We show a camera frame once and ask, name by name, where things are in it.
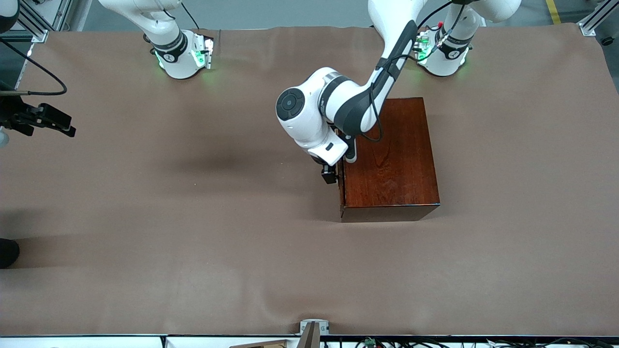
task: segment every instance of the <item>yellow floor tape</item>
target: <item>yellow floor tape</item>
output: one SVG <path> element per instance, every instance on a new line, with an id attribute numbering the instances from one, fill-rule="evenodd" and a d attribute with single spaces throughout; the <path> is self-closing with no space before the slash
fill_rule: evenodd
<path id="1" fill-rule="evenodd" d="M 546 6 L 548 6 L 548 11 L 550 11 L 550 18 L 552 18 L 552 23 L 561 24 L 559 12 L 556 11 L 555 0 L 546 0 Z"/>

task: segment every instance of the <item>black cylinder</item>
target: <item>black cylinder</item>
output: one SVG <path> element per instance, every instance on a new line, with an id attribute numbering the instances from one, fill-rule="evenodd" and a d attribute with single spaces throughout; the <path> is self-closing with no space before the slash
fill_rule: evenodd
<path id="1" fill-rule="evenodd" d="M 19 245 L 16 241 L 0 238 L 0 268 L 12 265 L 19 256 Z"/>

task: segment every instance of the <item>wooden box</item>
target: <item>wooden box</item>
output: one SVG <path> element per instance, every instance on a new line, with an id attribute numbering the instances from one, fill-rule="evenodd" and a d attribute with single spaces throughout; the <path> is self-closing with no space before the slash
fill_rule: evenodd
<path id="1" fill-rule="evenodd" d="M 380 119 L 383 139 L 358 136 L 357 161 L 338 164 L 342 222 L 416 221 L 440 205 L 423 99 L 387 99 Z"/>

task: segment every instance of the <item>brown tabletop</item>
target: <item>brown tabletop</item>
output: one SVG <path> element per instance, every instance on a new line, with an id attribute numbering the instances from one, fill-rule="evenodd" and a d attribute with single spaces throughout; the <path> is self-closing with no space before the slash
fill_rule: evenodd
<path id="1" fill-rule="evenodd" d="M 221 32 L 213 70 L 173 80 L 142 34 L 51 33 L 32 57 L 69 87 L 77 136 L 0 151 L 3 334 L 614 335 L 619 98 L 577 26 L 481 28 L 467 64 L 408 63 L 442 205 L 342 224 L 336 185 L 281 129 L 279 93 L 332 66 L 365 82 L 370 28 Z M 23 89 L 54 90 L 31 64 Z"/>

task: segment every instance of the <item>caster wheel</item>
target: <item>caster wheel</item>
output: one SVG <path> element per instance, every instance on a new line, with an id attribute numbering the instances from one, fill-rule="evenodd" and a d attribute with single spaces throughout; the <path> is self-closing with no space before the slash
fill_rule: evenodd
<path id="1" fill-rule="evenodd" d="M 14 240 L 0 238 L 0 268 L 12 265 L 19 256 L 19 245 Z"/>
<path id="2" fill-rule="evenodd" d="M 613 41 L 615 41 L 615 38 L 605 37 L 605 38 L 602 39 L 602 41 L 600 43 L 602 44 L 602 46 L 608 46 L 611 43 L 613 43 Z"/>

